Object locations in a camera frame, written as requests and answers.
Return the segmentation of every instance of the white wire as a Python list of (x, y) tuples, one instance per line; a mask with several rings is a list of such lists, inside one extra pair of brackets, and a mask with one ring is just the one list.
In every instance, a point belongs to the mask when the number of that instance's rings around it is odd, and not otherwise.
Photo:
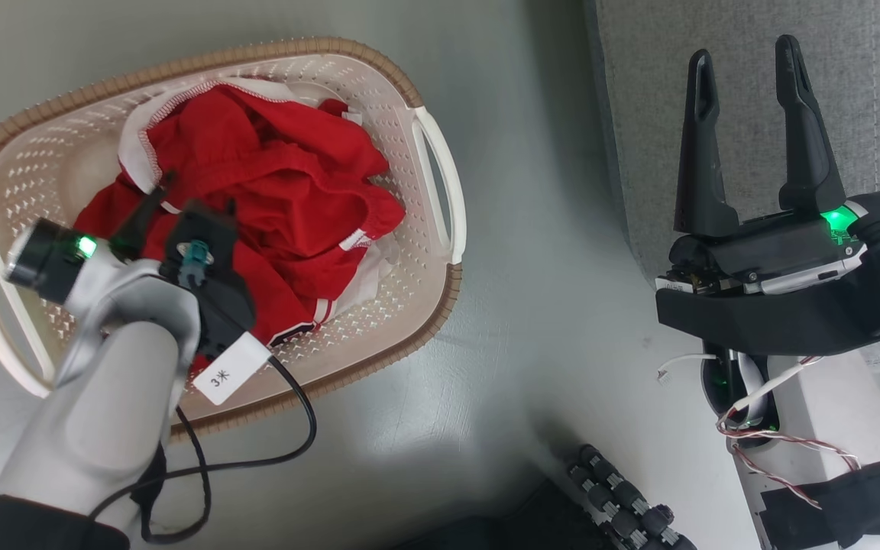
[(657, 369), (657, 382), (664, 383), (668, 378), (668, 367), (681, 361), (704, 361), (706, 359), (718, 359), (718, 355), (710, 353), (688, 353), (688, 355), (678, 355), (677, 357), (668, 359), (659, 369)]
[(820, 359), (823, 359), (823, 357), (810, 356), (800, 359), (800, 362), (797, 362), (796, 365), (783, 371), (782, 374), (775, 379), (764, 383), (760, 389), (753, 391), (753, 393), (750, 393), (747, 397), (743, 397), (742, 400), (736, 401), (736, 404), (733, 405), (733, 410), (743, 410), (756, 400), (760, 400), (760, 398), (769, 393), (769, 391), (775, 390), (776, 387), (779, 387), (780, 384), (783, 384), (786, 380), (790, 380), (797, 376), (804, 368), (817, 364), (817, 362), (820, 362)]

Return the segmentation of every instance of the black cable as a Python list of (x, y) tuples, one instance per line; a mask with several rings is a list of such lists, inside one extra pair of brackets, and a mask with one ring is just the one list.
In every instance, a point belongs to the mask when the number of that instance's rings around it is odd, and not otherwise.
[(275, 456), (273, 458), (265, 458), (260, 460), (245, 460), (241, 462), (224, 462), (222, 464), (210, 464), (207, 466), (196, 466), (196, 467), (185, 467), (185, 469), (177, 470), (175, 472), (169, 472), (167, 474), (162, 474), (162, 476), (151, 478), (151, 480), (139, 481), (136, 484), (130, 484), (128, 487), (122, 488), (118, 492), (115, 492), (110, 497), (105, 498), (100, 504), (97, 505), (97, 508), (94, 509), (93, 512), (90, 513), (90, 516), (87, 516), (88, 522), (97, 521), (98, 516), (101, 515), (101, 512), (104, 512), (108, 506), (111, 506), (115, 501), (118, 501), (119, 498), (125, 497), (125, 495), (130, 494), (136, 490), (140, 490), (140, 488), (149, 487), (149, 485), (160, 483), (161, 481), (174, 480), (176, 477), (185, 477), (192, 476), (192, 474), (201, 474), (206, 472), (222, 472), (223, 470), (242, 470), (245, 468), (259, 468), (263, 466), (273, 466), (275, 464), (282, 464), (284, 462), (289, 462), (297, 457), (303, 455), (311, 445), (314, 445), (315, 437), (318, 435), (318, 419), (315, 418), (315, 410), (311, 405), (311, 400), (308, 400), (307, 394), (304, 393), (304, 389), (297, 383), (297, 380), (294, 380), (294, 376), (290, 375), (290, 372), (287, 372), (286, 367), (283, 366), (282, 363), (276, 358), (271, 356), (268, 361), (273, 366), (273, 368), (277, 369), (277, 372), (280, 373), (280, 376), (283, 376), (283, 379), (286, 380), (287, 384), (290, 385), (290, 389), (294, 391), (298, 400), (301, 401), (301, 406), (304, 407), (304, 412), (308, 417), (308, 438), (305, 439), (303, 444), (297, 447), (296, 450), (293, 450), (289, 453)]
[[(189, 434), (192, 446), (196, 449), (196, 458), (199, 459), (199, 466), (205, 469), (205, 453), (202, 452), (202, 445), (199, 443), (199, 438), (196, 437), (195, 429), (193, 429), (192, 424), (189, 424), (189, 419), (182, 412), (182, 407), (175, 407), (175, 414), (179, 415), (179, 420), (186, 429), (186, 434)], [(209, 472), (203, 470), (199, 474), (202, 476), (202, 518), (199, 518), (198, 521), (188, 526), (188, 528), (180, 530), (180, 532), (153, 535), (151, 533), (150, 509), (142, 509), (141, 537), (144, 542), (149, 542), (150, 544), (175, 544), (176, 542), (182, 542), (198, 533), (202, 526), (209, 521), (209, 511), (212, 510), (212, 490), (209, 487)]]

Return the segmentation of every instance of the red clothing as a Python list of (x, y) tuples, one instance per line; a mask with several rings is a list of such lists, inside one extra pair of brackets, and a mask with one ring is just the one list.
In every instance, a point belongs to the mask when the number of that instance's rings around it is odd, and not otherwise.
[[(237, 202), (234, 268), (254, 297), (252, 334), (264, 344), (321, 321), (318, 300), (337, 299), (370, 241), (404, 216), (389, 192), (367, 181), (389, 164), (361, 126), (339, 118), (342, 106), (273, 102), (220, 84), (144, 132), (149, 157), (175, 174), (165, 202), (181, 209), (201, 199), (220, 210)], [(142, 196), (122, 171), (74, 227), (107, 239)], [(173, 213), (154, 216), (144, 257), (162, 260), (175, 222)]]

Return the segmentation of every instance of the clothing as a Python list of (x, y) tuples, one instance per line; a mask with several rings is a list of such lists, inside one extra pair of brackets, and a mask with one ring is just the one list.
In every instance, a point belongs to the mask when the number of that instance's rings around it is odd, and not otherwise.
[[(335, 300), (373, 241), (404, 216), (388, 191), (367, 181), (389, 164), (361, 126), (340, 118), (346, 111), (335, 100), (308, 107), (283, 84), (262, 80), (213, 80), (167, 92), (129, 116), (118, 152), (123, 170), (74, 227), (111, 237), (143, 193), (171, 172), (164, 210), (151, 220), (142, 253), (162, 260), (185, 202), (200, 199), (223, 210), (233, 199), (241, 237), (234, 268), (257, 311), (251, 333), (276, 344), (310, 330), (353, 306)], [(371, 261), (380, 272), (383, 258)], [(361, 279), (367, 290), (367, 275)]]

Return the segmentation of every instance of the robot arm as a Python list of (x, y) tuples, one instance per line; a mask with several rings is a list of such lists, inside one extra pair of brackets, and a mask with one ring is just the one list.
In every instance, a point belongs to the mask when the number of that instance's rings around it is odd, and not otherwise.
[[(880, 535), (880, 389), (842, 357), (793, 378), (803, 365), (790, 356), (880, 341), (880, 191), (846, 198), (800, 45), (780, 36), (775, 53), (783, 212), (743, 223), (724, 197), (711, 56), (691, 58), (675, 210), (685, 235), (657, 281), (657, 311), (717, 356), (702, 383), (737, 467), (771, 474), (742, 476), (764, 548), (846, 547)], [(828, 464), (780, 435), (835, 442), (865, 466), (844, 474), (841, 457)]]
[[(224, 360), (254, 326), (230, 215), (192, 202), (165, 261), (139, 260), (158, 201), (149, 195), (110, 241), (39, 220), (10, 251), (6, 278), (78, 323), (56, 389), (1, 474), (0, 548), (127, 548), (160, 493), (161, 442), (193, 358)], [(153, 483), (99, 506), (140, 480)]]

